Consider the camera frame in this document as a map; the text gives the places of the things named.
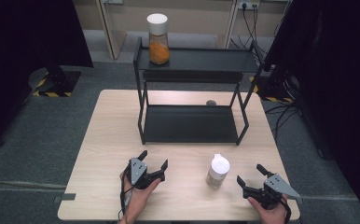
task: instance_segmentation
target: human hand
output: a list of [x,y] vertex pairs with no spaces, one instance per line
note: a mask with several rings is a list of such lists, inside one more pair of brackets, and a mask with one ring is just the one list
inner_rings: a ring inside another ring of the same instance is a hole
[[[281,203],[277,203],[271,210],[266,210],[253,197],[248,197],[247,200],[259,213],[262,224],[284,224],[286,210]],[[287,195],[283,195],[282,202],[287,203]]]
[[[151,192],[160,183],[160,179],[154,180],[146,189],[132,189],[125,195],[125,199],[132,193],[131,199],[126,208],[125,216],[120,220],[119,224],[132,224],[136,218],[143,212],[145,205],[147,204],[148,197]],[[128,180],[128,177],[124,176],[124,189],[132,188],[132,184]]]

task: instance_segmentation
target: shelf bottom tier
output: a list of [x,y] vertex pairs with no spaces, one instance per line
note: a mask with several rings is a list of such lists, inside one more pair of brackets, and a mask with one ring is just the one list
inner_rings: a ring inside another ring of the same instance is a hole
[[229,106],[149,105],[146,142],[236,143],[238,135]]

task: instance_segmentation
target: orange contents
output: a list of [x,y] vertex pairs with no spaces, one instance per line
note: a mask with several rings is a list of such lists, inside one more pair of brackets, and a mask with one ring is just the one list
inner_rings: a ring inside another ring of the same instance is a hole
[[149,54],[150,61],[157,64],[168,62],[170,57],[168,47],[159,43],[150,43]]

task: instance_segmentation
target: glass jar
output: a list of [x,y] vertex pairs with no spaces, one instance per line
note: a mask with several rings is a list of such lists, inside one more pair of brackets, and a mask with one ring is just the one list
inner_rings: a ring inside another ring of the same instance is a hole
[[149,56],[152,63],[163,64],[167,63],[170,58],[168,47],[168,36],[164,35],[149,35]]
[[159,13],[147,17],[149,31],[149,58],[152,63],[167,63],[170,58],[168,47],[168,18]]

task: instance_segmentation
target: white cap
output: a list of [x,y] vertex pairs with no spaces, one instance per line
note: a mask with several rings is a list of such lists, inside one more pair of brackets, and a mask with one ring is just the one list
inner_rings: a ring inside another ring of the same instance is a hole
[[217,180],[224,179],[228,171],[229,161],[220,154],[215,154],[215,157],[212,160],[211,169],[209,169],[209,174],[212,178]]
[[168,28],[168,17],[155,13],[147,17],[148,31],[152,35],[164,35]]

